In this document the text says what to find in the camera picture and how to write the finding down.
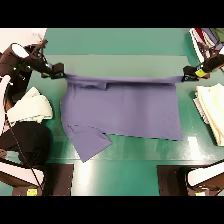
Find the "table surface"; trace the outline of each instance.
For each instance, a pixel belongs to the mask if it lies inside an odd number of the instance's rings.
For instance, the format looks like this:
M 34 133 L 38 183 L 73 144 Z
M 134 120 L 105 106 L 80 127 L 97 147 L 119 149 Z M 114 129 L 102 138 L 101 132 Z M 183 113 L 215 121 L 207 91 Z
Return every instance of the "table surface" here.
M 196 65 L 189 29 L 48 29 L 47 59 L 63 62 L 66 73 L 88 76 L 182 75 L 188 64 Z M 193 98 L 197 85 L 224 84 L 219 70 L 211 79 L 177 84 L 183 141 L 109 135 L 113 144 L 86 163 L 61 126 L 60 100 L 66 80 L 41 79 L 34 72 L 28 89 L 35 86 L 54 110 L 44 123 L 53 133 L 49 162 L 73 163 L 72 195 L 159 195 L 156 166 L 208 164 L 224 158 L 212 131 L 201 119 Z M 10 152 L 8 159 L 18 161 Z M 0 184 L 0 195 L 12 188 Z

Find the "black cloth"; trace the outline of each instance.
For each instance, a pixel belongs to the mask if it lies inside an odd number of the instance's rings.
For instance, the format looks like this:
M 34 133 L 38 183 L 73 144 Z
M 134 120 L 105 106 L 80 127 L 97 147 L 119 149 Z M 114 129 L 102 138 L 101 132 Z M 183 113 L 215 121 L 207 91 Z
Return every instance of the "black cloth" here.
M 47 127 L 37 122 L 18 122 L 12 130 L 19 142 L 21 151 L 31 166 L 43 166 L 48 159 L 51 136 Z M 11 130 L 0 136 L 0 148 L 19 153 L 19 160 L 27 165 Z

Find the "yellow sticker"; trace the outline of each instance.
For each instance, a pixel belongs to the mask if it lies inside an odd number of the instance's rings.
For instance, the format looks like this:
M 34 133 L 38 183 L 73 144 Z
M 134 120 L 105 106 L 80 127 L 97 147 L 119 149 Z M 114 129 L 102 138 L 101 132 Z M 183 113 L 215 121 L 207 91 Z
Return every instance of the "yellow sticker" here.
M 205 196 L 205 192 L 199 192 L 199 193 L 195 193 L 196 196 Z
M 195 74 L 196 74 L 198 77 L 203 77 L 203 76 L 205 76 L 207 73 L 205 73 L 202 69 L 199 69 L 198 71 L 195 72 Z
M 27 196 L 37 196 L 37 189 L 28 189 Z

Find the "purple cloth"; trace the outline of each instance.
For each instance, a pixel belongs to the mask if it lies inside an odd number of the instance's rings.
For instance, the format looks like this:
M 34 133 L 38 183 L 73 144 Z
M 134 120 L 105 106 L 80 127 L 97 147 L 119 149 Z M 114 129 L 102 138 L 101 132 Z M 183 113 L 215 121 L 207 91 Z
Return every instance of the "purple cloth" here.
M 175 86 L 182 78 L 66 75 L 62 125 L 80 159 L 108 147 L 105 134 L 182 140 Z
M 211 41 L 214 43 L 214 44 L 217 44 L 218 40 L 217 38 L 213 35 L 212 31 L 209 29 L 209 28 L 202 28 L 202 30 L 207 33 L 207 35 L 209 36 L 209 38 L 211 39 Z M 222 43 L 218 44 L 216 46 L 216 50 L 221 50 L 223 48 L 223 45 Z

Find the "red cloth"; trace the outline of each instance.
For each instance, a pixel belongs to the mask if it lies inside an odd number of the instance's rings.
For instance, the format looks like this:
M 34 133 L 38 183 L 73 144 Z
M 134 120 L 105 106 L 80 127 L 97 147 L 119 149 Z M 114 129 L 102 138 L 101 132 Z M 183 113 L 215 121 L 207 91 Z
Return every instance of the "red cloth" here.
M 201 29 L 201 28 L 194 28 L 194 29 L 195 29 L 195 31 L 197 32 L 197 34 L 199 35 L 199 37 L 202 39 L 202 41 L 203 41 L 204 43 L 206 43 L 206 42 L 205 42 L 204 35 L 203 35 L 203 33 L 202 33 L 202 29 Z

